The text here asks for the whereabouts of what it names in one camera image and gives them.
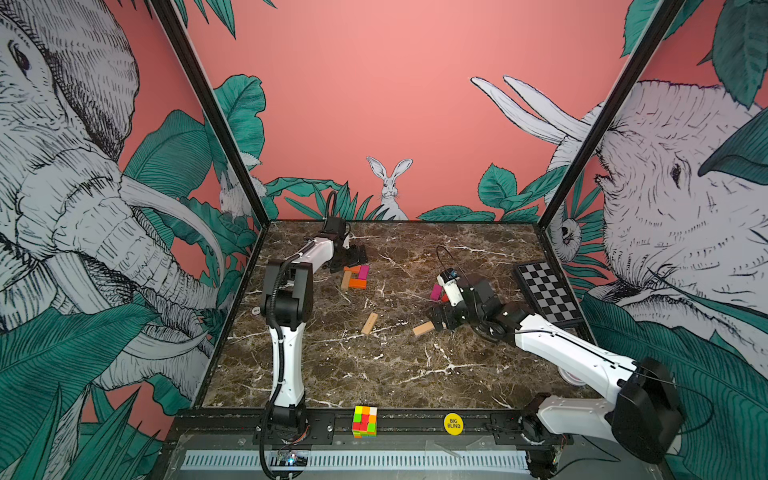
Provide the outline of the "magenta block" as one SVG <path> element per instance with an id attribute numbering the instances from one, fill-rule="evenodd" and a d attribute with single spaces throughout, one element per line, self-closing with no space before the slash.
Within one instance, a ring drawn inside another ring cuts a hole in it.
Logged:
<path id="1" fill-rule="evenodd" d="M 366 281 L 368 279 L 369 272 L 370 272 L 370 266 L 369 265 L 362 265 L 360 267 L 360 270 L 359 270 L 358 274 L 357 274 L 357 279 L 358 280 Z"/>
<path id="2" fill-rule="evenodd" d="M 432 301 L 439 302 L 443 296 L 443 288 L 439 284 L 435 284 L 430 294 Z"/>

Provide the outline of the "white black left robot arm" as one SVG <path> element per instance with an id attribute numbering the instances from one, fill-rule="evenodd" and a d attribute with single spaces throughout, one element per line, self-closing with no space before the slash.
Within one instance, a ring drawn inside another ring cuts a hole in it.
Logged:
<path id="1" fill-rule="evenodd" d="M 365 249 L 349 243 L 347 221 L 334 213 L 337 193 L 325 200 L 322 228 L 284 259 L 270 260 L 263 281 L 260 312 L 272 341 L 272 391 L 261 432 L 282 429 L 297 443 L 309 432 L 302 375 L 303 336 L 314 301 L 314 274 L 323 267 L 332 273 L 365 262 Z"/>

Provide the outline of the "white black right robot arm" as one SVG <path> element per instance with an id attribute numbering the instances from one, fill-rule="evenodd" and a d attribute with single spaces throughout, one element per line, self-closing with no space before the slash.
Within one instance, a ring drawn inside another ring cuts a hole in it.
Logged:
<path id="1" fill-rule="evenodd" d="M 477 274 L 445 269 L 436 277 L 446 296 L 430 309 L 435 329 L 470 326 L 481 338 L 508 343 L 555 365 L 574 386 L 597 399 L 545 395 L 521 422 L 529 442 L 538 433 L 610 440 L 639 460 L 658 464 L 670 452 L 686 419 L 670 370 L 602 349 L 546 320 L 520 302 L 502 302 Z"/>

